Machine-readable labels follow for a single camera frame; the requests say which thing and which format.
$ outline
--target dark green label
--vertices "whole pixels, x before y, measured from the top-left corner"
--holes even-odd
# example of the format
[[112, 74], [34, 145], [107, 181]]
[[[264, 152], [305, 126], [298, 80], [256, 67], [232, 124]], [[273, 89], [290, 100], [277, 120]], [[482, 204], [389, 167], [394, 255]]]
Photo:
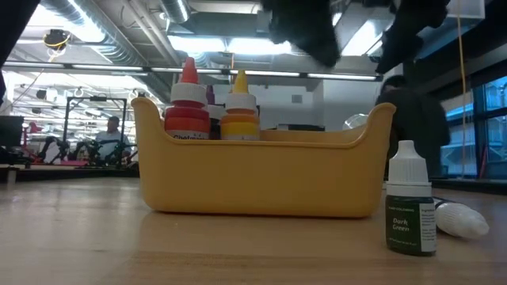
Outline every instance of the dark green label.
[[386, 198], [386, 241], [406, 252], [434, 252], [436, 247], [435, 206], [414, 198]]

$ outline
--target yellow plastic bin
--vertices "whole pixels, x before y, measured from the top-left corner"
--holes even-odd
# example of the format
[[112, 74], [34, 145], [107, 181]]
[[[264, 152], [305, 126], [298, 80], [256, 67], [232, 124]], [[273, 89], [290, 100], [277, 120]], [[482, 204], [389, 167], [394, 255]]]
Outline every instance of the yellow plastic bin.
[[150, 100], [132, 106], [143, 198], [154, 210], [360, 218], [379, 205], [392, 104], [356, 129], [263, 131], [257, 142], [173, 139]]

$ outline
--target wooden table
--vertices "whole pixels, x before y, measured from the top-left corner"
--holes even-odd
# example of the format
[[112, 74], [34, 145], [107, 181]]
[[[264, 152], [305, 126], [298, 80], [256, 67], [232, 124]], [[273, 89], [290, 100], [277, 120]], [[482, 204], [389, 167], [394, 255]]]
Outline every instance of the wooden table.
[[320, 219], [151, 212], [137, 179], [0, 186], [0, 284], [507, 284], [507, 198], [436, 195], [483, 213], [490, 234], [440, 234], [434, 257], [384, 243], [383, 211]]

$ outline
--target yellow bottle cap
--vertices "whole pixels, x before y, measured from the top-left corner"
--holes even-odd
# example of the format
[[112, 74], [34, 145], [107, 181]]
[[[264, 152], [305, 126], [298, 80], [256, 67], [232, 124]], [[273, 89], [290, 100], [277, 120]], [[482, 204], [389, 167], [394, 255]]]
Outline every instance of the yellow bottle cap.
[[248, 81], [246, 80], [246, 73], [244, 70], [238, 72], [236, 76], [236, 83], [232, 89], [232, 93], [247, 94], [248, 93]]

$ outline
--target yellow bottle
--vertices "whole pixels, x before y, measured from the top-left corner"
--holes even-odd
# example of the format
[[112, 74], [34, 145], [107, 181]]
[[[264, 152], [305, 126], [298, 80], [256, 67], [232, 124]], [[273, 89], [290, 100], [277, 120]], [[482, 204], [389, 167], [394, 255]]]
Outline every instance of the yellow bottle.
[[227, 114], [220, 121], [222, 139], [259, 140], [260, 120], [257, 113], [257, 100], [248, 92], [248, 81], [244, 70], [238, 72], [232, 93], [225, 101]]

